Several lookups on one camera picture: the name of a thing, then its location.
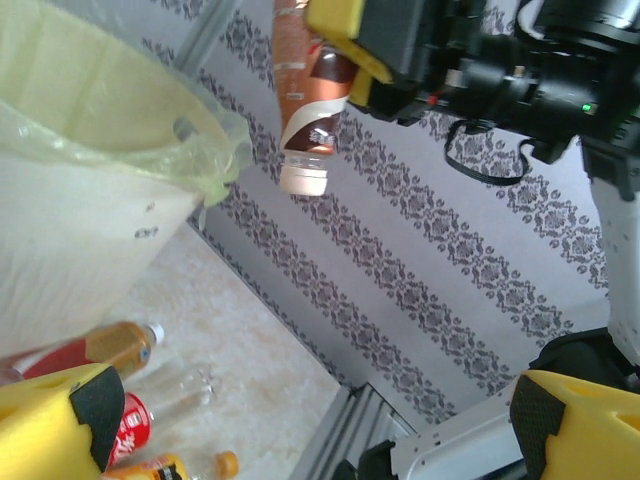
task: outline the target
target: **orange bottle cap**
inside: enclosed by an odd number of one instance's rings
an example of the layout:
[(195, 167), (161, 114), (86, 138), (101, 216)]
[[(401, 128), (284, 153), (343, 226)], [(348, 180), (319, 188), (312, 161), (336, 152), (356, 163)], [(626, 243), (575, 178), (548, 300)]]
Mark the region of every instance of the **orange bottle cap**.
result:
[(238, 456), (233, 452), (222, 452), (216, 455), (216, 464), (221, 479), (228, 480), (240, 471)]

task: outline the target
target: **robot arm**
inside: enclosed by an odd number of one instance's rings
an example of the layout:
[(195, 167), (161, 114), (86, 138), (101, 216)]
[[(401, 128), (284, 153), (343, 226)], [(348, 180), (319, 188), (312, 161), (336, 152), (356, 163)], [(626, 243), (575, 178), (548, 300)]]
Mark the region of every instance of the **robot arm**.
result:
[[(530, 2), (520, 0), (520, 8)], [(521, 177), (491, 177), (456, 162), (449, 151), (461, 128), (530, 137), (521, 144), (523, 175), (529, 169), (524, 145), (533, 147), (531, 157), (552, 164), (573, 137), (581, 138), (608, 263), (608, 329), (551, 342), (532, 370), (484, 404), (365, 453), (359, 480), (471, 480), (523, 454), (530, 478), (568, 478), (558, 468), (542, 477), (547, 436), (560, 424), (571, 431), (558, 405), (575, 399), (564, 398), (568, 387), (558, 385), (581, 379), (584, 395), (597, 391), (604, 398), (611, 389), (603, 393), (600, 385), (626, 394), (627, 377), (639, 371), (640, 0), (544, 0), (534, 24), (542, 39), (517, 22), (513, 36), (482, 33), (485, 3), (311, 0), (307, 21), (361, 67), (351, 97), (360, 110), (405, 126), (426, 111), (459, 117), (444, 155), (477, 180), (512, 185)], [(544, 428), (545, 416), (534, 408), (541, 405), (560, 412)]]

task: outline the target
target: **patterned wallpaper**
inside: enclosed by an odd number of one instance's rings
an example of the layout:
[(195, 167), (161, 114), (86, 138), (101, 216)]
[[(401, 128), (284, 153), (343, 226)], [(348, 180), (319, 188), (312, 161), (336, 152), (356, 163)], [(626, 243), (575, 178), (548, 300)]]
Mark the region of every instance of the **patterned wallpaper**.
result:
[[(139, 1), (183, 24), (202, 11)], [(240, 3), (198, 80), (247, 118), (256, 166), (207, 212), (204, 238), (340, 382), (370, 382), (422, 428), (495, 393), (550, 339), (606, 323), (600, 227), (575, 148), (518, 186), (486, 187), (445, 164), (451, 118), (401, 128), (348, 109), (327, 195), (282, 193), (271, 2)], [(515, 4), (490, 1), (486, 29), (510, 32)], [(143, 34), (169, 64), (179, 42)], [(505, 174), (518, 141), (463, 135), (454, 152)]]

